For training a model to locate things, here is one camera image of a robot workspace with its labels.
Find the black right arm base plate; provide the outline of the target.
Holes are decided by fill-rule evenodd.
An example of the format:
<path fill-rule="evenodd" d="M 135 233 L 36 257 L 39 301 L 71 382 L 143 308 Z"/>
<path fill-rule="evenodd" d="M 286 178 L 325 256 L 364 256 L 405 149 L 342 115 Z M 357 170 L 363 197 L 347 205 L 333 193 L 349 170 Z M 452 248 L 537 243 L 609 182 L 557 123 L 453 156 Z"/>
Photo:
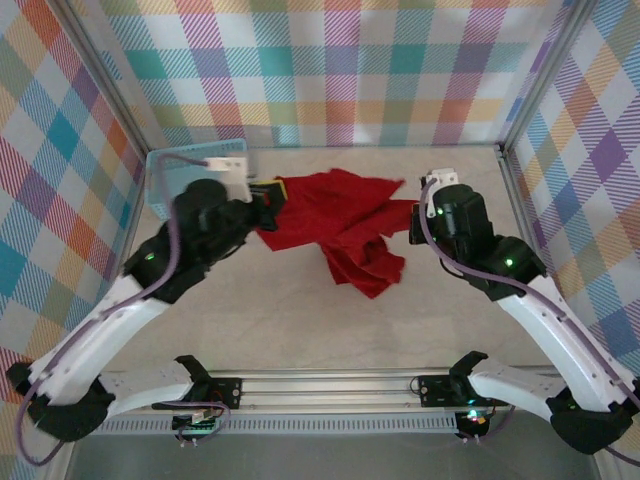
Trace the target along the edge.
<path fill-rule="evenodd" d="M 417 393 L 423 408 L 435 407 L 506 407 L 488 398 L 463 399 L 454 392 L 448 375 L 420 375 L 412 379 L 410 389 Z"/>

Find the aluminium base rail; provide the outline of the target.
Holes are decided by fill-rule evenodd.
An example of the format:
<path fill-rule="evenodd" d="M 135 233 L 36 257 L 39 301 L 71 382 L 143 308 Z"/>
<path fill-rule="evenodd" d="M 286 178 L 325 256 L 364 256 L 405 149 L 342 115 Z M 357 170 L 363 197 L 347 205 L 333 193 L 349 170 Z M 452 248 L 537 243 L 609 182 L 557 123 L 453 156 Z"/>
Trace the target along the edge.
<path fill-rule="evenodd" d="M 420 375 L 446 375 L 445 369 L 254 370 L 211 372 L 214 378 L 241 378 L 238 409 L 231 414 L 363 414 L 423 409 L 411 381 Z M 132 372 L 103 373 L 99 381 L 115 397 L 109 417 L 125 413 L 197 414 L 203 408 L 153 410 L 157 402 L 179 400 L 194 385 L 177 364 Z"/>

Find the aluminium table side rail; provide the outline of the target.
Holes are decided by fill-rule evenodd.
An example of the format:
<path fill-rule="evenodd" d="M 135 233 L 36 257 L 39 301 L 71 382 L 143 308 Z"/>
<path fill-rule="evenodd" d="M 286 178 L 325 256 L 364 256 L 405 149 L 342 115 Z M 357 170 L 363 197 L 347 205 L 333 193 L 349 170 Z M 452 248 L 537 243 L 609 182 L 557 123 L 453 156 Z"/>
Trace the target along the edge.
<path fill-rule="evenodd" d="M 542 258 L 540 247 L 535 238 L 533 227 L 526 212 L 524 197 L 516 180 L 510 152 L 503 143 L 496 143 L 494 145 L 494 152 L 520 236 L 541 261 L 543 271 L 546 276 L 550 277 L 551 271 Z"/>
<path fill-rule="evenodd" d="M 118 261 L 115 265 L 115 269 L 111 277 L 112 280 L 114 280 L 115 277 L 120 273 L 124 265 L 124 262 L 129 258 L 143 206 L 144 206 L 144 193 L 141 193 L 141 195 L 136 201 L 135 206 L 133 207 L 131 217 L 129 219 L 127 228 L 125 230 L 125 237 L 122 243 L 122 249 L 120 251 Z"/>

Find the aluminium lower frame bar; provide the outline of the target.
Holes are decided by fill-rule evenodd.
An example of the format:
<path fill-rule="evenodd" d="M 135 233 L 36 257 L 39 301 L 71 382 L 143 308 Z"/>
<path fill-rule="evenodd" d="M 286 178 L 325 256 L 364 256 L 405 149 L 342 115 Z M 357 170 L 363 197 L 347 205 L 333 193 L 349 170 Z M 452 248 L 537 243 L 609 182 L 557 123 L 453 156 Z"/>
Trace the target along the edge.
<path fill-rule="evenodd" d="M 617 459 L 606 451 L 593 455 L 601 480 L 623 480 Z"/>
<path fill-rule="evenodd" d="M 65 443 L 56 456 L 46 466 L 42 480 L 65 480 L 71 458 L 74 452 L 74 443 Z"/>

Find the red t-shirt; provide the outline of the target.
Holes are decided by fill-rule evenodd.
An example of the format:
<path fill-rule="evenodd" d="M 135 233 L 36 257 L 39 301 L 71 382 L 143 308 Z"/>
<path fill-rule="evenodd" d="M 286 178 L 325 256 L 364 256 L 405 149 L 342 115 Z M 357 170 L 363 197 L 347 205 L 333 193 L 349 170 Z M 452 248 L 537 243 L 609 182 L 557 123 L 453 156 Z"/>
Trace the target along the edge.
<path fill-rule="evenodd" d="M 405 258 L 386 240 L 409 229 L 415 200 L 396 199 L 404 182 L 331 169 L 281 177 L 287 201 L 274 232 L 260 230 L 273 251 L 316 244 L 338 285 L 350 284 L 370 299 L 402 279 Z"/>

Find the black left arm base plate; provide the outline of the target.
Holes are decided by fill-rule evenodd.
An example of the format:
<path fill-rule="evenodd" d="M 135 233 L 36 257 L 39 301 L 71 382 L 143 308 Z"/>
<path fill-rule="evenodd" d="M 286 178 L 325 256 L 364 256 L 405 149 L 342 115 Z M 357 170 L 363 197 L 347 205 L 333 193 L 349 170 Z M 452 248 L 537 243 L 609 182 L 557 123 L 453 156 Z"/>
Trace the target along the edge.
<path fill-rule="evenodd" d="M 212 408 L 224 404 L 229 409 L 238 409 L 241 402 L 241 378 L 210 378 L 194 383 L 190 390 L 179 400 L 157 402 L 151 405 L 153 410 L 186 410 L 188 408 Z"/>

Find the aluminium frame post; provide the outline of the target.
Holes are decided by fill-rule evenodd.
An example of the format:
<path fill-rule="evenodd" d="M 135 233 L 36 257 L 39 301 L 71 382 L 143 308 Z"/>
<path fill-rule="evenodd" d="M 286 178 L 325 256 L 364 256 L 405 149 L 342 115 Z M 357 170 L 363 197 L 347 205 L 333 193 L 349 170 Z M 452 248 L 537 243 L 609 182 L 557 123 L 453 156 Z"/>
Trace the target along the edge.
<path fill-rule="evenodd" d="M 598 0 L 571 0 L 568 6 L 561 6 L 525 77 L 522 87 L 526 91 L 516 97 L 496 143 L 496 150 L 503 155 L 513 150 L 525 133 L 597 3 Z"/>
<path fill-rule="evenodd" d="M 84 28 L 80 17 L 75 13 L 68 0 L 45 1 L 60 22 L 62 29 L 69 36 L 85 68 L 112 108 L 114 116 L 120 121 L 134 150 L 142 157 L 145 157 L 149 152 L 149 144 L 119 91 L 115 80 L 106 68 L 99 50 L 95 47 Z"/>

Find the light blue plastic basket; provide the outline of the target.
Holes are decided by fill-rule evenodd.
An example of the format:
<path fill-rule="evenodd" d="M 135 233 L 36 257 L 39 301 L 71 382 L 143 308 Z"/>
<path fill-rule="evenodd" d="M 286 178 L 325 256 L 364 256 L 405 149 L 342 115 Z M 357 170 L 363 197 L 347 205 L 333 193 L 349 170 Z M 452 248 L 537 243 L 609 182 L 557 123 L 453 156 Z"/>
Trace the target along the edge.
<path fill-rule="evenodd" d="M 145 204 L 162 222 L 168 219 L 169 213 L 164 196 L 154 175 L 157 159 L 163 153 L 173 153 L 193 160 L 205 160 L 214 157 L 245 158 L 247 160 L 248 177 L 253 178 L 257 174 L 257 167 L 250 159 L 246 141 L 242 138 L 158 149 L 149 152 L 146 157 Z M 167 159 L 164 162 L 163 173 L 172 198 L 181 194 L 187 185 L 193 181 L 205 178 L 219 178 L 217 172 L 207 171 L 204 167 L 176 159 Z"/>

